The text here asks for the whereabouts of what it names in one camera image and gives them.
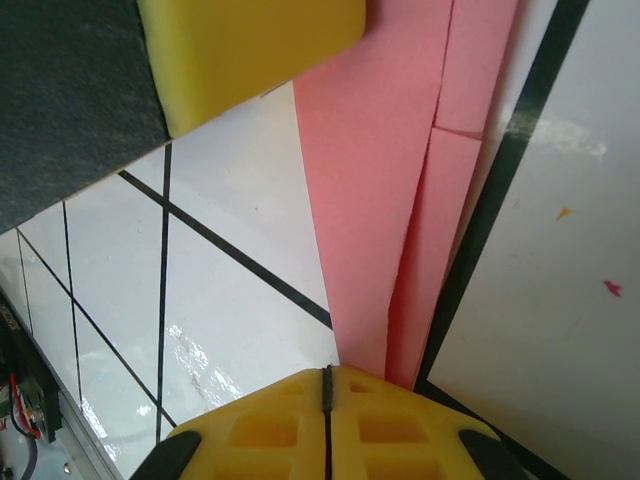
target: white tile floor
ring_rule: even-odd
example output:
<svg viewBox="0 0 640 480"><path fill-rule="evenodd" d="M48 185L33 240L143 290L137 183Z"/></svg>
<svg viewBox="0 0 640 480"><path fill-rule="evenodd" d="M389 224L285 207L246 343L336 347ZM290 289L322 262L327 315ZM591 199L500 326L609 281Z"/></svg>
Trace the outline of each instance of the white tile floor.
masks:
<svg viewBox="0 0 640 480"><path fill-rule="evenodd" d="M162 195L164 155L127 171ZM20 244L0 236L0 286L125 478L172 423L338 362L331 330L301 302L187 225L266 267L312 313L326 309L290 84L174 143L170 200L184 215L168 215L164 317L155 200L115 175L66 202L66 237L62 204L22 225Z"/></svg>

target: black tile grout line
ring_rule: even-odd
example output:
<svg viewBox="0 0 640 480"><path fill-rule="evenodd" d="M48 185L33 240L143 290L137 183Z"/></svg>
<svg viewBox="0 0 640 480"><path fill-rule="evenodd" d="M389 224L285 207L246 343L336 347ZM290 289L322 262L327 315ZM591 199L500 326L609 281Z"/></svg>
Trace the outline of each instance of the black tile grout line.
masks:
<svg viewBox="0 0 640 480"><path fill-rule="evenodd" d="M422 392L422 395L435 402L438 402L441 405L444 405L453 410L457 410L460 413L464 413L465 415L469 415L470 417L476 418L488 424L498 434L498 436L502 440L502 443L504 443L505 447L507 448L507 450L509 450L509 452L511 452L513 457L518 460L518 463L520 463L520 465L527 471L534 474L537 478L544 480L561 480L568 478L564 474L559 472L556 468L549 465L536 454L531 452L529 449L511 438L509 435L491 425L489 422L484 420L469 408L465 407L456 399L448 395L446 392L440 390L431 382L426 382L425 390Z"/></svg>
<svg viewBox="0 0 640 480"><path fill-rule="evenodd" d="M171 189L171 143L164 147L162 198L169 201ZM164 328L167 299L167 256L169 252L169 210L162 208L162 246L160 248L160 305L158 311L158 404L162 406L164 388ZM160 443L162 413L156 409L156 444Z"/></svg>
<svg viewBox="0 0 640 480"><path fill-rule="evenodd" d="M27 301L27 314L29 315L29 328L31 329L31 336L33 337L33 322L31 321L31 306L29 305L29 290L27 290L27 275L24 273L24 257L22 256L22 243L20 242L20 235L16 228L16 238L18 239L18 251L20 252L20 267L22 268L22 282L24 284L24 297Z"/></svg>
<svg viewBox="0 0 640 480"><path fill-rule="evenodd" d="M192 230L194 230L196 233L200 234L200 236L204 237L210 243L218 247L218 249L220 249L223 253L227 254L229 257L249 270L255 276L260 278L266 284L268 284L280 294L284 295L287 299L302 308L305 312L314 317L320 323L322 323L326 327L332 328L329 312L327 312L324 308L315 303L309 297L296 290L294 287L289 285L287 282L282 280L267 268L263 267L260 263L249 257L237 247L233 246L227 240L212 231L203 223L193 218L180 207L176 206L170 201L165 201L160 194L158 194L156 191L154 191L152 188L150 188L135 176L131 175L126 170L122 170L119 175L124 180L129 182L133 187L144 193L151 200L158 203L163 208L166 208L174 217L176 217L188 227L191 227Z"/></svg>
<svg viewBox="0 0 640 480"><path fill-rule="evenodd" d="M78 398L82 402L82 379L80 377L80 350L78 348L78 328L76 323L76 309L73 308L73 277L71 276L71 252L69 249L69 222L67 220L67 202L62 202L62 218L64 220L64 243L67 252L67 272L69 274L69 301L71 302L71 321L73 322L73 345L76 353L76 373L78 375Z"/></svg>
<svg viewBox="0 0 640 480"><path fill-rule="evenodd" d="M49 271L49 273L51 274L51 276L54 278L54 280L56 282L58 282L58 285L60 286L60 288L62 288L62 290L64 290L64 292L71 298L71 300L73 301L73 305L75 307L78 308L78 310L80 310L80 312L82 312L82 314L85 316L85 318L87 319L87 321L91 324L91 326L93 327L93 329L98 333L98 335L100 336L100 338L102 338L102 340L104 341L104 343L107 345L107 347L109 347L109 349L111 350L111 352L116 356L116 358L118 360L120 360L120 363L122 364L122 366L125 368L125 370L127 370L127 372L129 372L129 375L131 375L131 377L133 377L133 379L136 381L136 383L138 384L138 386L142 389L142 391L147 395L147 397L149 397L149 399L151 400L151 402L155 405L156 408L160 409L162 411L162 414L165 416L165 418L167 419L167 421L173 426L175 427L177 424L175 421L173 421L173 419L171 418L171 415L169 415L166 410L164 410L164 408L160 405L158 405L158 400L156 399L156 397L153 396L153 394L151 393L151 391L147 388L147 386L144 384L144 382L140 379L140 377L138 377L138 375L133 371L133 368L131 368L131 366L127 363L127 361L124 359L124 357L120 354L120 352L118 352L118 350L116 349L116 347L111 343L111 341L107 338L107 336L104 334L104 332L100 329L100 327L96 324L96 322L93 320L93 318L91 318L91 316L89 315L89 313L84 309L84 307L80 304L80 302L78 302L77 299L75 299L74 297L71 296L71 292L69 291L69 289L66 287L66 285L62 282L62 280L60 280L60 278L58 277L58 275L56 275L56 273L53 271L53 269L51 268L51 266L49 266L49 264L45 261L44 258L42 258L42 255L40 255L40 252L38 252L35 247L31 244L31 242L29 241L29 239L24 235L24 233L22 233L22 231L20 230L19 227L16 228L16 230L18 231L18 235L20 235L20 237L26 242L26 244L29 246L29 248L31 248L31 250L33 251L33 253L36 255L36 257L38 257L38 259L40 260L40 262L42 263L42 265Z"/></svg>
<svg viewBox="0 0 640 480"><path fill-rule="evenodd" d="M468 414L473 412L428 381L429 373L588 4L589 0L558 0L436 305L414 391L426 397L436 392L443 403L457 404L457 409ZM499 433L516 459L532 474L544 479L566 478L520 443Z"/></svg>

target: red paint speck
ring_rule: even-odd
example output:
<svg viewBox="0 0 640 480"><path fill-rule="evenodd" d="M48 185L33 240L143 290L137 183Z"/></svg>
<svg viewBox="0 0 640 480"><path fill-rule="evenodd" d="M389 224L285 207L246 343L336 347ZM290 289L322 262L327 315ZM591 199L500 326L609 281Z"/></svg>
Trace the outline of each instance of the red paint speck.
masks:
<svg viewBox="0 0 640 480"><path fill-rule="evenodd" d="M605 280L604 284L606 285L607 289L611 292L612 295L622 298L622 295L620 294L620 290L622 290L621 285L613 283L611 280Z"/></svg>

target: yellow foam block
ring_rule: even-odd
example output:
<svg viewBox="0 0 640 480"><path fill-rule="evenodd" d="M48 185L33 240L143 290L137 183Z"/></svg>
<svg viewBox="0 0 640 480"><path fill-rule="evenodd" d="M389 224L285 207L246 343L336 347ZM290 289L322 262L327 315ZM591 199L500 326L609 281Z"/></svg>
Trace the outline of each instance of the yellow foam block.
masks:
<svg viewBox="0 0 640 480"><path fill-rule="evenodd" d="M138 0L176 138L355 43L366 0Z"/></svg>
<svg viewBox="0 0 640 480"><path fill-rule="evenodd" d="M323 480L322 371L306 370L177 427L202 437L184 479Z"/></svg>
<svg viewBox="0 0 640 480"><path fill-rule="evenodd" d="M333 371L336 480L482 480L458 437L486 424L349 367Z"/></svg>

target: pink foam sheet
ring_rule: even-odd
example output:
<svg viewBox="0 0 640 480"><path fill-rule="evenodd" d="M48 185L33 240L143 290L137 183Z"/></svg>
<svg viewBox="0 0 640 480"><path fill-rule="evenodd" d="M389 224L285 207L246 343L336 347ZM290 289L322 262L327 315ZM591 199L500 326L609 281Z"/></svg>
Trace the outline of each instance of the pink foam sheet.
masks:
<svg viewBox="0 0 640 480"><path fill-rule="evenodd" d="M370 1L363 40L294 81L340 361L380 377L450 15L450 0Z"/></svg>
<svg viewBox="0 0 640 480"><path fill-rule="evenodd" d="M435 127L390 310L386 378L413 388L517 0L455 0Z"/></svg>

